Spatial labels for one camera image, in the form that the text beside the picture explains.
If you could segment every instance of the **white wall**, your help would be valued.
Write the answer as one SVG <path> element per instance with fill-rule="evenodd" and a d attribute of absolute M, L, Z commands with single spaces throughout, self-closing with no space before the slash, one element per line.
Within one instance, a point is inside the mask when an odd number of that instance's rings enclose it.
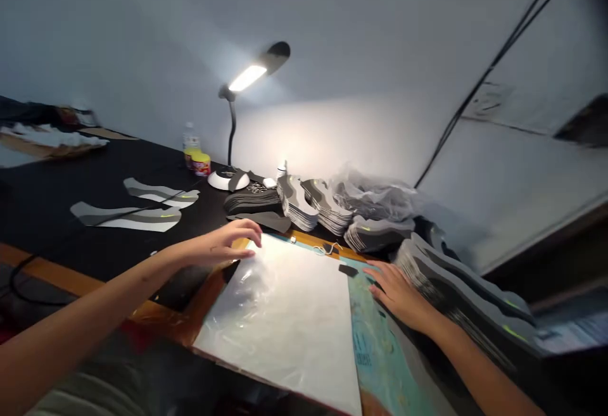
<path fill-rule="evenodd" d="M 192 120 L 204 150 L 225 161 L 217 91 L 284 39 L 291 59 L 238 100 L 234 163 L 272 175 L 284 156 L 294 173 L 327 177 L 351 160 L 413 184 L 530 1 L 0 0 L 0 94 L 84 102 L 103 125 L 175 148 Z M 559 1 L 497 80 L 549 99 L 590 84 L 581 66 L 604 29 L 590 19 L 596 8 Z M 589 92 L 568 94 L 575 107 Z M 487 270 L 600 196 L 605 167 L 604 152 L 461 122 L 423 189 L 443 205 L 432 210 L 450 243 Z"/>
<path fill-rule="evenodd" d="M 557 130 L 608 92 L 607 4 L 545 8 L 489 78 L 515 87 L 501 115 Z M 461 120 L 422 189 L 441 205 L 431 216 L 450 244 L 488 272 L 608 200 L 608 149 Z"/>
<path fill-rule="evenodd" d="M 457 104 L 530 0 L 0 0 L 0 94 L 88 104 L 225 161 L 217 98 L 259 50 L 291 59 L 239 98 L 234 163 L 327 177 L 345 160 L 414 183 Z"/>

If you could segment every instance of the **blue mat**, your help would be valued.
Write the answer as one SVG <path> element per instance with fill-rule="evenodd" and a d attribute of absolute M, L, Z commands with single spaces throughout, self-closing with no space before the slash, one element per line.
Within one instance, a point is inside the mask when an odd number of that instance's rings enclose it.
<path fill-rule="evenodd" d="M 306 244 L 296 245 L 313 250 Z M 340 260 L 359 271 L 348 279 L 359 387 L 373 394 L 394 416 L 434 415 L 431 402 L 412 377 L 403 351 L 388 327 L 388 315 L 381 313 L 368 290 L 370 277 L 362 270 L 371 266 L 343 257 Z"/>

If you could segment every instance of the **electrical wire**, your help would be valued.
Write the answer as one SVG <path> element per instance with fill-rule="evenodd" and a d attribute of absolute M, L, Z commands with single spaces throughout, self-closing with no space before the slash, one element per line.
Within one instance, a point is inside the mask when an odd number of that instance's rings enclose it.
<path fill-rule="evenodd" d="M 523 14 L 522 18 L 519 20 L 519 23 L 516 25 L 515 29 L 511 32 L 511 34 L 507 38 L 505 44 L 501 47 L 501 49 L 498 51 L 498 54 L 494 57 L 494 60 L 490 63 L 490 67 L 488 67 L 488 69 L 484 72 L 484 74 L 478 80 L 477 84 L 473 87 L 473 90 L 471 90 L 471 92 L 465 98 L 464 102 L 460 105 L 458 110 L 454 113 L 452 119 L 450 120 L 450 122 L 446 126 L 445 130 L 443 131 L 443 133 L 437 143 L 437 146 L 435 147 L 435 150 L 433 151 L 433 154 L 431 155 L 429 162 L 425 166 L 424 171 L 422 171 L 422 175 L 418 178 L 418 181 L 415 183 L 414 188 L 417 189 L 420 186 L 420 184 L 422 183 L 422 181 L 424 180 L 424 178 L 426 177 L 427 173 L 433 166 L 435 159 L 437 159 L 439 152 L 441 151 L 442 147 L 444 146 L 444 144 L 450 137 L 450 134 L 454 130 L 454 127 L 456 126 L 456 123 L 458 122 L 459 118 L 462 116 L 462 114 L 464 113 L 464 110 L 466 109 L 466 107 L 469 105 L 469 103 L 472 101 L 473 97 L 475 96 L 475 93 L 477 93 L 477 91 L 479 90 L 481 85 L 485 82 L 485 80 L 488 78 L 490 73 L 494 70 L 496 65 L 505 56 L 505 54 L 509 51 L 509 49 L 513 46 L 513 44 L 515 44 L 517 42 L 517 40 L 521 37 L 521 35 L 528 29 L 528 27 L 532 24 L 532 22 L 536 19 L 536 17 L 540 14 L 540 12 L 547 6 L 547 4 L 550 1 L 551 0 L 544 0 L 544 2 L 538 7 L 538 9 L 534 12 L 534 14 L 531 15 L 531 17 L 529 19 L 528 19 L 528 16 L 532 13 L 532 11 L 534 11 L 534 8 L 538 4 L 539 0 L 533 0 L 532 3 L 528 6 L 526 12 Z"/>
<path fill-rule="evenodd" d="M 158 168 L 154 171 L 152 171 L 151 173 L 157 172 L 162 168 Z M 175 193 L 173 196 L 171 196 L 170 198 L 166 199 L 164 202 L 166 201 L 170 201 L 171 199 L 174 199 L 176 196 L 179 196 L 182 193 L 185 193 L 187 191 L 190 191 L 192 188 L 194 188 L 196 185 L 198 185 L 200 182 L 202 182 L 204 179 L 201 180 L 197 180 L 195 183 L 193 183 L 192 185 L 190 185 L 188 188 L 186 188 L 185 190 L 179 191 L 177 193 Z M 148 210 L 154 207 L 158 207 L 159 203 L 155 203 L 155 204 L 150 204 L 149 206 L 146 207 L 142 207 L 142 208 L 138 208 L 136 210 L 132 210 L 132 211 L 128 211 L 125 213 L 119 213 L 116 214 L 110 218 L 107 218 L 103 221 L 100 221 L 99 223 L 94 224 L 92 227 L 96 227 L 96 226 L 100 226 L 106 222 L 112 221 L 112 220 L 116 220 L 118 218 L 122 218 L 126 215 L 131 215 L 133 213 L 137 213 L 143 210 Z M 70 221 L 70 223 L 74 222 L 75 220 L 78 220 L 77 218 L 74 218 L 73 220 Z M 78 235 L 80 235 L 81 233 L 83 233 L 84 231 L 86 231 L 88 228 L 88 226 L 82 226 L 80 228 L 78 228 L 76 231 L 66 235 L 63 239 L 59 240 L 58 242 L 55 242 L 53 244 L 51 244 L 48 247 L 42 248 L 40 251 L 30 255 L 28 258 L 24 259 L 23 261 L 21 261 L 17 266 L 15 266 L 10 273 L 9 279 L 8 279 L 8 287 L 9 287 L 9 291 L 18 299 L 21 299 L 24 302 L 28 302 L 31 304 L 35 304 L 35 305 L 43 305 L 43 306 L 65 306 L 67 305 L 64 302 L 50 302 L 50 301 L 43 301 L 43 300 L 38 300 L 38 299 L 32 299 L 24 294 L 22 294 L 19 289 L 18 286 L 15 284 L 15 279 L 17 277 L 17 275 L 19 274 L 19 272 L 21 272 L 23 270 L 23 268 L 25 268 L 25 266 L 27 266 L 29 263 L 31 263 L 32 261 L 34 261 L 36 258 L 40 257 L 42 254 L 45 253 L 49 253 L 51 250 L 61 246 L 62 244 L 67 243 L 68 241 L 73 240 L 75 237 L 77 237 Z"/>

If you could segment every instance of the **hand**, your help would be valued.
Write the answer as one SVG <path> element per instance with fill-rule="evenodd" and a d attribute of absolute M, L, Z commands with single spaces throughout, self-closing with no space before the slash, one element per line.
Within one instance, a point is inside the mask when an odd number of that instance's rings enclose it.
<path fill-rule="evenodd" d="M 405 272 L 393 264 L 381 261 L 368 261 L 376 269 L 365 268 L 363 271 L 376 280 L 384 289 L 375 285 L 369 287 L 370 293 L 384 304 L 393 315 L 412 329 L 429 335 L 431 329 L 446 318 L 438 312 L 412 286 Z"/>
<path fill-rule="evenodd" d="M 235 220 L 211 231 L 167 248 L 175 254 L 180 265 L 214 266 L 223 261 L 250 258 L 252 249 L 231 248 L 236 239 L 251 239 L 258 248 L 262 247 L 262 229 L 252 220 Z"/>

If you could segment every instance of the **finger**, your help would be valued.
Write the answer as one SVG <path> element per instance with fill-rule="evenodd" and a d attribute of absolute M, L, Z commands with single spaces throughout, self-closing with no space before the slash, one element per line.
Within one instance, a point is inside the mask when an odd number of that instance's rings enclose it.
<path fill-rule="evenodd" d="M 233 223 L 236 223 L 237 228 L 249 228 L 249 229 L 253 229 L 258 234 L 262 233 L 262 228 L 260 227 L 260 225 L 258 225 L 255 221 L 250 220 L 248 218 L 242 218 L 241 220 L 236 220 Z"/>
<path fill-rule="evenodd" d="M 262 247 L 262 237 L 260 236 L 260 234 L 257 231 L 255 231 L 253 229 L 238 228 L 238 229 L 235 229 L 234 231 L 232 231 L 229 235 L 230 242 L 233 242 L 236 239 L 242 239 L 242 238 L 251 239 L 258 248 Z"/>
<path fill-rule="evenodd" d="M 378 283 L 380 283 L 380 285 L 382 285 L 383 287 L 388 287 L 388 284 L 387 284 L 386 279 L 384 278 L 384 274 L 382 272 L 379 272 L 376 269 L 370 269 L 367 267 L 364 267 L 363 272 L 365 272 L 367 275 L 370 275 L 374 280 L 376 280 Z"/>
<path fill-rule="evenodd" d="M 403 274 L 401 272 L 399 272 L 399 266 L 395 265 L 395 264 L 386 264 L 386 271 L 387 272 L 391 272 L 392 275 L 395 276 L 395 278 L 397 279 L 401 279 L 403 277 Z"/>
<path fill-rule="evenodd" d="M 375 261 L 375 260 L 369 260 L 369 261 L 366 261 L 366 262 L 367 262 L 369 265 L 372 265 L 372 266 L 374 266 L 374 267 L 380 267 L 381 265 L 386 264 L 385 262 L 382 262 L 382 261 Z"/>
<path fill-rule="evenodd" d="M 410 282 L 410 279 L 407 277 L 407 275 L 405 275 L 405 271 L 403 270 L 402 267 L 397 267 L 397 270 L 399 271 L 399 274 L 403 277 L 403 279 L 405 280 L 405 282 L 408 285 L 412 285 L 412 283 Z"/>
<path fill-rule="evenodd" d="M 228 259 L 245 259 L 255 256 L 255 251 L 248 248 L 226 248 L 225 254 Z"/>
<path fill-rule="evenodd" d="M 380 302 L 382 302 L 386 308 L 388 308 L 389 310 L 391 309 L 393 300 L 390 297 L 388 297 L 384 291 L 380 290 L 380 288 L 378 288 L 374 285 L 371 285 L 369 287 L 369 292 L 372 293 L 372 296 L 375 299 L 378 299 Z"/>
<path fill-rule="evenodd" d="M 382 261 L 368 261 L 368 264 L 377 267 L 383 274 L 387 280 L 391 280 L 393 277 L 399 277 L 396 270 L 392 264 L 385 263 Z"/>

